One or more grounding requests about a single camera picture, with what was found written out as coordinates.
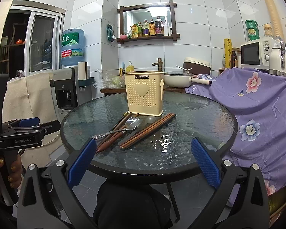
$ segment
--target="glass tabletop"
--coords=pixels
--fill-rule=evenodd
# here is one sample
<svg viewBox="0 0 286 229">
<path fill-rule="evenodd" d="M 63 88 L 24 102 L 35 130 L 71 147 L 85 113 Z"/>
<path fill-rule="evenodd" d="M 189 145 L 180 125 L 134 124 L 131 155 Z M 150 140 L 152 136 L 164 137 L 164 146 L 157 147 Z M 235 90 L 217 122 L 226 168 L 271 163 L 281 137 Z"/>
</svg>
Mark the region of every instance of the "glass tabletop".
<svg viewBox="0 0 286 229">
<path fill-rule="evenodd" d="M 110 131 L 127 110 L 126 93 L 105 96 L 76 107 L 62 123 L 63 143 L 79 150 L 89 137 Z M 196 162 L 191 153 L 194 137 L 199 137 L 208 149 L 217 151 L 227 147 L 225 144 L 236 128 L 235 117 L 224 106 L 197 95 L 165 92 L 163 111 L 163 115 L 174 113 L 177 116 L 131 148 L 120 149 L 120 138 L 110 148 L 96 154 L 93 160 L 132 170 L 171 169 Z"/>
</svg>

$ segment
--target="purple cloth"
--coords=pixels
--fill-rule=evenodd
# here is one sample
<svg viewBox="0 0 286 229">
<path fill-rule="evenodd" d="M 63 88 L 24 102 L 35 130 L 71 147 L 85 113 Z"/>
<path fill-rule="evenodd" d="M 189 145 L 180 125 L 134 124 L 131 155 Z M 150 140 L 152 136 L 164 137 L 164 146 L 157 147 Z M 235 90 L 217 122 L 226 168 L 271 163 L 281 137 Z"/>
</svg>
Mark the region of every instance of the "purple cloth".
<svg viewBox="0 0 286 229">
<path fill-rule="evenodd" d="M 236 166 L 258 164 L 268 195 L 286 185 L 286 77 L 232 68 L 211 86 L 194 84 L 186 92 L 211 98 L 236 116 L 238 133 L 224 159 Z M 232 204 L 237 190 L 231 194 Z"/>
</svg>

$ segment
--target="yellow soap bottle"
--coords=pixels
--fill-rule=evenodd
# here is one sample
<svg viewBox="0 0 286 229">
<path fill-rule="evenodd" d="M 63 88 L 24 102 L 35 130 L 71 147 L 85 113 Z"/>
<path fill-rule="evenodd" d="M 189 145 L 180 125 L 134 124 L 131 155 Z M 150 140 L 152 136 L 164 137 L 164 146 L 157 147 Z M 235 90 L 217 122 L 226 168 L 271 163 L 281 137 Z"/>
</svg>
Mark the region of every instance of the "yellow soap bottle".
<svg viewBox="0 0 286 229">
<path fill-rule="evenodd" d="M 134 71 L 134 66 L 131 63 L 131 60 L 129 60 L 129 66 L 126 67 L 125 72 L 128 73 L 128 72 L 133 72 L 133 71 Z"/>
</svg>

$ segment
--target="table leg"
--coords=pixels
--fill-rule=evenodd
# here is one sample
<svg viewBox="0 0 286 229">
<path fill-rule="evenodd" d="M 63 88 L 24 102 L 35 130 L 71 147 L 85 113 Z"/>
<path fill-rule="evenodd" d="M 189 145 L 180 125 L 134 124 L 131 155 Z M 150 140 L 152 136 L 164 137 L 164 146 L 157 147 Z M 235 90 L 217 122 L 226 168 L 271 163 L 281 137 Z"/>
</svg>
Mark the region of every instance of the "table leg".
<svg viewBox="0 0 286 229">
<path fill-rule="evenodd" d="M 173 208 L 174 208 L 174 211 L 175 211 L 175 214 L 176 214 L 175 223 L 177 223 L 180 220 L 180 213 L 179 213 L 179 210 L 178 210 L 178 207 L 177 207 L 177 203 L 176 203 L 176 200 L 175 200 L 175 197 L 174 197 L 172 186 L 170 185 L 170 183 L 167 183 L 166 187 L 167 187 L 167 190 L 168 190 L 168 194 L 170 195 L 170 200 L 172 201 L 172 205 L 173 205 Z"/>
</svg>

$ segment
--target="microwave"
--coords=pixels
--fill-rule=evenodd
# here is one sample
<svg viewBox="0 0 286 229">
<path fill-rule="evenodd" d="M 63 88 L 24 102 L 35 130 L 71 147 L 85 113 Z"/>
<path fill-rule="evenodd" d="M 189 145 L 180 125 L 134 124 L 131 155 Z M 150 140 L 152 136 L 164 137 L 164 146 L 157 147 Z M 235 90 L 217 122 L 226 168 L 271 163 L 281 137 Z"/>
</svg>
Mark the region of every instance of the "microwave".
<svg viewBox="0 0 286 229">
<path fill-rule="evenodd" d="M 269 70 L 269 56 L 274 47 L 280 47 L 280 44 L 271 37 L 252 40 L 241 45 L 241 67 Z"/>
</svg>

